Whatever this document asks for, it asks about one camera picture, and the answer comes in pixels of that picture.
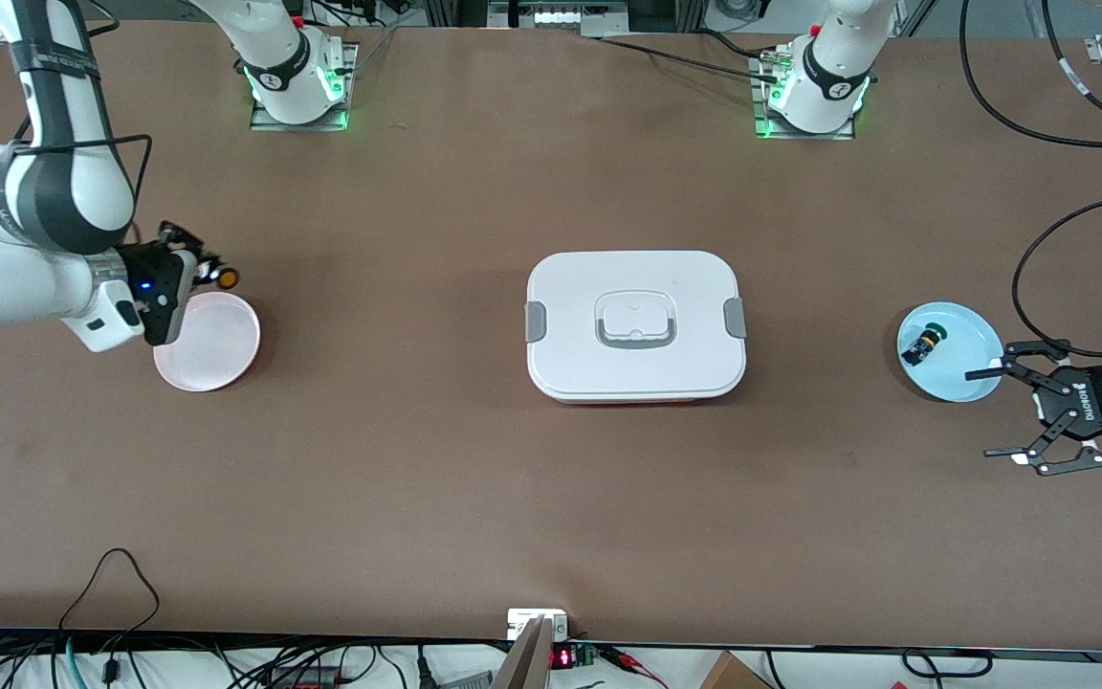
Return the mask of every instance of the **white plastic container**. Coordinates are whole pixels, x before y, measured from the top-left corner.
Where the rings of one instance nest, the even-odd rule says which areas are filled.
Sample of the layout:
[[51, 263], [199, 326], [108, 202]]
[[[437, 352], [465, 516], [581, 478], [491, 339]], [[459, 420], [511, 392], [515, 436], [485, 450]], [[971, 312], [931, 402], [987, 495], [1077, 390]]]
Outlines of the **white plastic container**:
[[526, 290], [526, 363], [561, 402], [724, 396], [747, 367], [738, 279], [706, 251], [554, 254]]

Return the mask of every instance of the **white bracket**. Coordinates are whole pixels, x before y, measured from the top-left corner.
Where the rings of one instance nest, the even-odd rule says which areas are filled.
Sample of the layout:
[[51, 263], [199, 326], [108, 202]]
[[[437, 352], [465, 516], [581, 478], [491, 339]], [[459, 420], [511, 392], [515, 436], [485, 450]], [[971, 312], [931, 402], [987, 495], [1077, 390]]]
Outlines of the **white bracket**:
[[557, 644], [569, 639], [569, 614], [559, 607], [508, 607], [508, 640], [516, 642], [526, 628], [526, 623], [539, 616], [548, 616], [554, 623]]

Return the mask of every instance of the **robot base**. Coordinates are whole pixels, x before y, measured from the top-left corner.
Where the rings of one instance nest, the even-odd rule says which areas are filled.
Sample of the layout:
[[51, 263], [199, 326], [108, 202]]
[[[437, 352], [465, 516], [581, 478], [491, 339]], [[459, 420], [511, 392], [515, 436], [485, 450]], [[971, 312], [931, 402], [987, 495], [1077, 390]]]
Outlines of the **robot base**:
[[[778, 53], [781, 52], [781, 49], [787, 49], [787, 45], [778, 47]], [[781, 76], [777, 74], [777, 67], [768, 69], [768, 65], [756, 57], [749, 57], [747, 66], [752, 74]], [[854, 129], [852, 117], [839, 130], [827, 132], [827, 134], [811, 134], [809, 131], [801, 131], [797, 127], [791, 126], [785, 119], [784, 115], [777, 112], [777, 110], [773, 110], [768, 106], [768, 101], [771, 100], [773, 93], [777, 88], [779, 88], [777, 84], [765, 84], [756, 78], [750, 79], [750, 99], [756, 106], [756, 134], [759, 134], [763, 139], [819, 139], [824, 141], [851, 141], [856, 139], [857, 130]]]
[[355, 62], [359, 56], [359, 44], [342, 43], [337, 36], [332, 40], [339, 42], [343, 49], [343, 57], [339, 65], [332, 67], [345, 72], [342, 76], [327, 75], [327, 88], [343, 91], [343, 99], [337, 101], [325, 114], [312, 121], [303, 123], [285, 123], [271, 117], [266, 108], [259, 104], [258, 98], [253, 98], [253, 112], [250, 115], [249, 128], [255, 131], [343, 131], [348, 126], [352, 109], [352, 90], [355, 84]]

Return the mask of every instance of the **black plug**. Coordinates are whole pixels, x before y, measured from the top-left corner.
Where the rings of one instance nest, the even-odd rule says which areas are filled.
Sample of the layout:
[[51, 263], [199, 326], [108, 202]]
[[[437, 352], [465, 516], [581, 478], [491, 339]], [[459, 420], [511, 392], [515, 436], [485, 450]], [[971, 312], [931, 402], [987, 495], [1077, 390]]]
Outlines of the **black plug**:
[[100, 668], [100, 681], [104, 681], [106, 686], [112, 685], [114, 681], [118, 680], [120, 671], [121, 664], [118, 663], [117, 658], [106, 659], [105, 667]]
[[432, 677], [432, 670], [428, 667], [423, 645], [419, 647], [419, 659], [415, 663], [419, 666], [419, 689], [441, 689], [441, 685], [436, 683], [436, 679]]

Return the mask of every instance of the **brown table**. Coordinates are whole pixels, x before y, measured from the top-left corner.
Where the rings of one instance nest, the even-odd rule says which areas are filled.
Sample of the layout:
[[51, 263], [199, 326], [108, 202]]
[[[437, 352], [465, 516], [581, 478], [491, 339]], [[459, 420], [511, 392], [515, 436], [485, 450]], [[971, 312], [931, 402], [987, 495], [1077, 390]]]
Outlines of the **brown table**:
[[[559, 32], [400, 31], [345, 134], [246, 131], [213, 25], [127, 23], [97, 51], [115, 130], [155, 136], [141, 224], [236, 262], [267, 348], [188, 396], [143, 344], [0, 330], [0, 625], [55, 624], [126, 546], [163, 594], [152, 627], [496, 636], [508, 606], [559, 605], [625, 640], [1102, 649], [1102, 470], [981, 457], [1040, 431], [1028, 388], [931, 402], [894, 358], [922, 301], [1026, 337], [1018, 254], [1102, 200], [1102, 152], [985, 117], [952, 42], [888, 44], [852, 143], [758, 140], [741, 79]], [[974, 52], [1014, 117], [1102, 137], [1044, 43]], [[22, 112], [0, 52], [0, 141]], [[743, 384], [542, 396], [534, 263], [682, 247], [738, 274]], [[1102, 347], [1102, 214], [1036, 260], [1028, 308]], [[145, 606], [118, 563], [74, 622]]]

